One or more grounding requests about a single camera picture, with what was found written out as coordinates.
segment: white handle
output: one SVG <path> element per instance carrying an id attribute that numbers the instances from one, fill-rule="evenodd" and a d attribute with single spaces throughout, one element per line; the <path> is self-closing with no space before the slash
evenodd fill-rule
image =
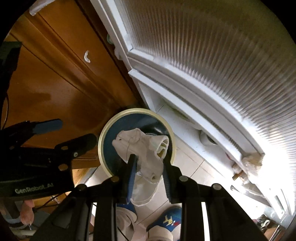
<path id="1" fill-rule="evenodd" d="M 90 59 L 87 57 L 88 54 L 89 54 L 89 51 L 87 50 L 87 51 L 85 52 L 85 54 L 84 54 L 84 60 L 85 60 L 86 62 L 90 63 L 91 61 L 90 61 Z"/>

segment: round trash bin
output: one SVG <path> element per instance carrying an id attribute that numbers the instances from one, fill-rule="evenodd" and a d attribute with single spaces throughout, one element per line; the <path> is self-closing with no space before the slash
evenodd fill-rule
<path id="1" fill-rule="evenodd" d="M 118 174 L 125 163 L 117 154 L 112 141 L 119 132 L 139 128 L 145 134 L 166 135 L 169 137 L 167 155 L 171 156 L 173 164 L 176 154 L 176 143 L 172 128 L 160 115 L 153 111 L 133 108 L 124 110 L 113 116 L 103 128 L 98 144 L 101 165 L 106 174 L 111 177 Z"/>

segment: gold rim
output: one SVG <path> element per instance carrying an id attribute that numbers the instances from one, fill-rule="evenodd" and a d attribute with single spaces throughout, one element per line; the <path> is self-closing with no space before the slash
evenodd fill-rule
<path id="1" fill-rule="evenodd" d="M 105 173 L 109 176 L 112 177 L 113 174 L 110 171 L 110 169 L 108 168 L 106 162 L 105 162 L 105 158 L 104 158 L 104 154 L 103 154 L 103 140 L 105 139 L 106 133 L 109 130 L 109 128 L 113 125 L 113 123 L 115 123 L 117 120 L 119 120 L 121 117 L 129 115 L 129 114 L 147 114 L 150 116 L 155 117 L 156 119 L 158 119 L 168 130 L 169 134 L 170 134 L 170 138 L 172 140 L 172 156 L 170 159 L 171 164 L 174 163 L 175 160 L 175 155 L 176 155 L 176 142 L 175 142 L 175 136 L 174 136 L 174 132 L 172 130 L 172 128 L 170 127 L 170 125 L 168 124 L 168 122 L 162 118 L 160 115 L 154 113 L 151 110 L 147 110 L 147 109 L 142 109 L 142 108 L 133 108 L 133 109 L 128 109 L 128 110 L 124 110 L 116 115 L 114 115 L 108 122 L 107 124 L 104 126 L 100 137 L 99 137 L 99 143 L 98 143 L 98 155 L 99 155 L 99 160 L 100 163 L 105 171 Z"/>

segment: wooden cabinet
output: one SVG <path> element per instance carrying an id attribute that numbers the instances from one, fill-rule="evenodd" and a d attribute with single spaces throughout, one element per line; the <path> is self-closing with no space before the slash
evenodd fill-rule
<path id="1" fill-rule="evenodd" d="M 60 131 L 34 136 L 28 146 L 53 148 L 87 133 L 99 135 L 119 110 L 138 103 L 74 0 L 55 1 L 35 16 L 26 12 L 6 40 L 22 42 L 6 126 L 54 118 L 64 123 Z M 98 166 L 97 149 L 79 160 Z"/>

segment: ribbed glass panel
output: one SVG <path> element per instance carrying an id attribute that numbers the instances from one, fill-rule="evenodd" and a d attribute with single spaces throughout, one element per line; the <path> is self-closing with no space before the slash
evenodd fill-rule
<path id="1" fill-rule="evenodd" d="M 115 2 L 133 47 L 194 77 L 249 119 L 285 153 L 296 190 L 296 54 L 279 20 L 260 1 Z"/>

